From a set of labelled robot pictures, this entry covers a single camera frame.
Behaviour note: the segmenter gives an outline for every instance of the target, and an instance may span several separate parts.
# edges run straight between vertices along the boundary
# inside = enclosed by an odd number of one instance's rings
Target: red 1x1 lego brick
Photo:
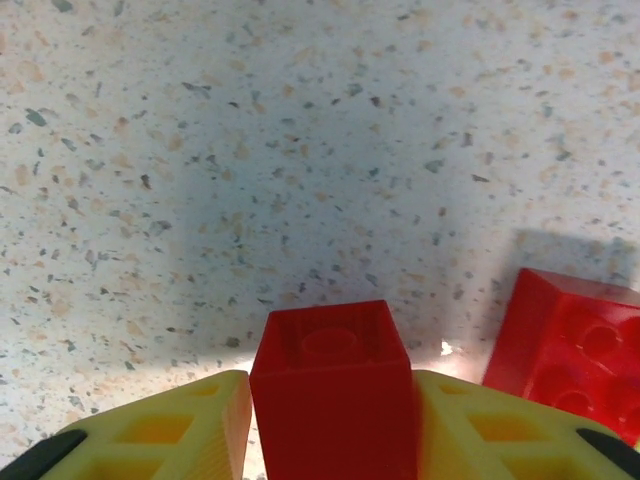
[[[386,302],[271,313],[250,384],[269,480],[415,480],[411,365]]]
[[[522,269],[483,385],[640,439],[640,294]]]

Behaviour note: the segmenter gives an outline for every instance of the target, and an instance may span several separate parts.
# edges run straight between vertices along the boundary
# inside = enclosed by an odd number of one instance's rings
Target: red 2x4 lego brick
[[[640,438],[640,294],[522,269],[483,385]]]
[[[269,480],[415,480],[411,366],[384,301],[271,313],[250,383]]]

